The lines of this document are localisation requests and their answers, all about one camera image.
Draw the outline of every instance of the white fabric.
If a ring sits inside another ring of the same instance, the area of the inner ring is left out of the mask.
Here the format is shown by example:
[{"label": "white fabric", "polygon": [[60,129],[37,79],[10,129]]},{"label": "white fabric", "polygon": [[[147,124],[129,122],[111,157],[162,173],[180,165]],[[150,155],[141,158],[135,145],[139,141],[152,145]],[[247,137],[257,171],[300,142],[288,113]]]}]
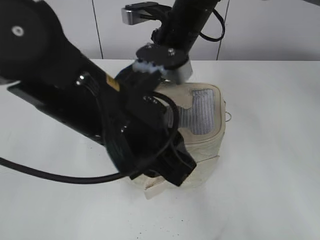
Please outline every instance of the white fabric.
[{"label": "white fabric", "polygon": [[[181,188],[195,188],[206,182],[214,171],[215,163],[219,159],[219,149],[226,130],[226,104],[218,87],[204,83],[187,83],[184,85],[162,85],[158,92],[167,95],[179,106],[192,107],[192,91],[212,90],[214,96],[214,128],[208,134],[195,135],[189,129],[180,128],[187,151],[197,163],[197,167],[183,182]],[[167,188],[175,188],[162,176],[150,178],[139,176],[132,181],[143,190],[145,197],[151,199],[161,194]]]}]

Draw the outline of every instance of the yellow label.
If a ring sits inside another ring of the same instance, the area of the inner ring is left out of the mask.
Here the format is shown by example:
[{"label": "yellow label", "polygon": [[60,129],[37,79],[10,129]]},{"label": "yellow label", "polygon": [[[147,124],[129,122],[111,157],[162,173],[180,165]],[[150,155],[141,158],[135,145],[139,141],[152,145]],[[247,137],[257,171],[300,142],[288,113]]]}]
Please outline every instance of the yellow label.
[{"label": "yellow label", "polygon": [[120,92],[120,85],[119,83],[113,79],[111,76],[109,76],[108,74],[106,75],[106,83],[112,87],[113,89],[115,89],[116,91]]}]

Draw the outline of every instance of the beige fabric bag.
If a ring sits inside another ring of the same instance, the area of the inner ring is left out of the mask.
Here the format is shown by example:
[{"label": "beige fabric bag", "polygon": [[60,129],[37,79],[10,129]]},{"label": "beige fabric bag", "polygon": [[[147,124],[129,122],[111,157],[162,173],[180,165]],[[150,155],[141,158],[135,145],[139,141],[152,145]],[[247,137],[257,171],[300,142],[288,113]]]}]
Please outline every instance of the beige fabric bag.
[{"label": "beige fabric bag", "polygon": [[[197,162],[197,167],[181,188],[195,188],[208,180],[219,159],[226,130],[226,103],[218,87],[205,83],[163,84],[157,92],[170,97],[179,107],[179,132],[186,149]],[[168,112],[166,118],[170,123],[171,114]],[[162,176],[150,178],[142,175],[132,182],[144,191],[147,199],[167,188],[176,188]]]}]

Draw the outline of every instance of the table surface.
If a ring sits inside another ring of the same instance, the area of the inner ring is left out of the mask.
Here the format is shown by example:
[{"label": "table surface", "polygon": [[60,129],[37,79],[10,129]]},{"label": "table surface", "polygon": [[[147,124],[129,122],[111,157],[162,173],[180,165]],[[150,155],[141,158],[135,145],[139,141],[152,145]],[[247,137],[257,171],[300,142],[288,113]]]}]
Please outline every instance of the table surface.
[{"label": "table surface", "polygon": [[[96,60],[115,76],[130,60]],[[71,185],[0,167],[3,240],[315,240],[320,62],[194,61],[228,122],[209,181],[154,199],[125,180]],[[115,173],[103,147],[0,87],[0,156],[75,177]]]}]

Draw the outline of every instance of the gray mesh panel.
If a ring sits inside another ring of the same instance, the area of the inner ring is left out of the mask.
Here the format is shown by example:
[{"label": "gray mesh panel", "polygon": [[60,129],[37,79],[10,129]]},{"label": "gray mesh panel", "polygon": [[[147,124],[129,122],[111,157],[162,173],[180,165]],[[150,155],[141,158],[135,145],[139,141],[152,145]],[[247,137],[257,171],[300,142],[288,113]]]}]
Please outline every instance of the gray mesh panel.
[{"label": "gray mesh panel", "polygon": [[[194,135],[205,135],[215,127],[215,96],[212,89],[192,91],[192,107],[185,109],[178,106],[180,121],[179,127],[189,129]],[[171,127],[173,112],[170,107],[165,114],[165,120]]]}]

